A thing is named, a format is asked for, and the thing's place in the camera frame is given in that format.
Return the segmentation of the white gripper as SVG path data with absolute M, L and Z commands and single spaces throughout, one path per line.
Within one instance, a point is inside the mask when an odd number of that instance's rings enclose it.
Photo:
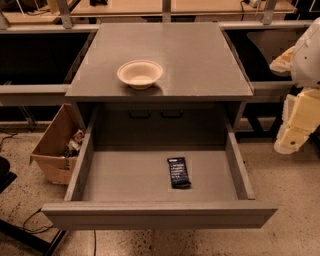
M 302 87 L 320 87 L 320 18 L 313 21 L 292 46 L 274 59 L 269 68 L 288 74 Z M 297 96 L 288 94 L 283 106 L 282 125 L 274 149 L 280 154 L 297 152 L 320 126 L 320 90 L 304 88 Z

